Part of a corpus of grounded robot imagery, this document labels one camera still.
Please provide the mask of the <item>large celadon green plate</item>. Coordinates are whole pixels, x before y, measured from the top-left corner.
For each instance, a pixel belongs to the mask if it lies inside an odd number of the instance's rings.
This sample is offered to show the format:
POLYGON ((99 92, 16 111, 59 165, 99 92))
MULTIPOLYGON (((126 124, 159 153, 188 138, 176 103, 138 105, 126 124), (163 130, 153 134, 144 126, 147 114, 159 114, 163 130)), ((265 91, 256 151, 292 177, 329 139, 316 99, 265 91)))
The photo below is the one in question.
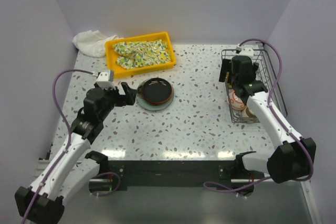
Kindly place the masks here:
POLYGON ((138 86, 138 92, 136 95, 136 101, 139 104, 139 106, 143 107, 144 109, 148 111, 161 111, 166 109, 173 101, 174 98, 174 89, 173 86, 165 79, 162 78, 151 78, 143 81, 138 86), (166 88, 166 89, 172 89, 172 96, 171 98, 162 104, 150 104, 145 101, 143 97, 143 92, 146 89, 153 89, 153 88, 166 88))

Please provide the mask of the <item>white red patterned bowl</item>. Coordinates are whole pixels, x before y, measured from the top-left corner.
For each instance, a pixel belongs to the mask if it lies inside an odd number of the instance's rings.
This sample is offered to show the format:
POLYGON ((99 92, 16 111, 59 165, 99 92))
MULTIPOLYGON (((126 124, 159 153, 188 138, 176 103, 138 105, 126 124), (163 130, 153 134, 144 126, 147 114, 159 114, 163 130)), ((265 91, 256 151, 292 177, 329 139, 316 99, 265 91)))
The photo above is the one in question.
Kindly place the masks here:
POLYGON ((242 100, 235 94, 233 89, 229 90, 228 103, 237 111, 243 111, 246 108, 246 105, 244 105, 242 100))

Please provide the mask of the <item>beige cup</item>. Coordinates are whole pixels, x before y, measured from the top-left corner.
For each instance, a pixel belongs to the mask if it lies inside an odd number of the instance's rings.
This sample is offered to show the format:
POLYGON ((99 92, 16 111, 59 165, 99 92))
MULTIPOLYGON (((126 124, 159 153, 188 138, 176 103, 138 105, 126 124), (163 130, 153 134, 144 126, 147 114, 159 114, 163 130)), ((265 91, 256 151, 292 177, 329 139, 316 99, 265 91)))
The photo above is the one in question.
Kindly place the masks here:
POLYGON ((242 117, 243 118, 256 118, 255 114, 248 107, 246 107, 242 111, 242 117))

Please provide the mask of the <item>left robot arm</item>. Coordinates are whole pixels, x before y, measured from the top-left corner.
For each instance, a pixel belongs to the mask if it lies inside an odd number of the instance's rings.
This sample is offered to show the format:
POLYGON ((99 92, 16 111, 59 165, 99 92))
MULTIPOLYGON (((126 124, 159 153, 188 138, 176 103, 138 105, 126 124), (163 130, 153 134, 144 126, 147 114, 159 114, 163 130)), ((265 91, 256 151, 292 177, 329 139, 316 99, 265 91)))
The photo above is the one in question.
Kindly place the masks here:
POLYGON ((67 138, 45 170, 27 188, 19 187, 15 201, 22 222, 58 223, 70 198, 90 179, 110 174, 108 158, 95 151, 79 162, 103 129, 103 122, 114 107, 134 105, 137 94, 123 82, 124 94, 108 84, 94 85, 72 122, 67 138))

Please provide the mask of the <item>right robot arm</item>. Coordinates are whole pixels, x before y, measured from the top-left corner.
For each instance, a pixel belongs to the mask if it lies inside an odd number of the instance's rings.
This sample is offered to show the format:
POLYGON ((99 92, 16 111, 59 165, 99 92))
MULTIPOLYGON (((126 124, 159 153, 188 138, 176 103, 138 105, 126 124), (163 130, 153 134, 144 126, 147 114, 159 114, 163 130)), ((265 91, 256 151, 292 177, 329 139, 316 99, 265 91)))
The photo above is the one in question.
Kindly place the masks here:
POLYGON ((312 138, 304 138, 281 114, 271 92, 257 80, 258 68, 249 56, 222 59, 219 81, 229 83, 236 96, 252 110, 275 149, 270 156, 257 152, 239 154, 234 173, 239 178, 246 178, 252 171, 266 173, 278 184, 309 180, 313 175, 316 144, 312 138))

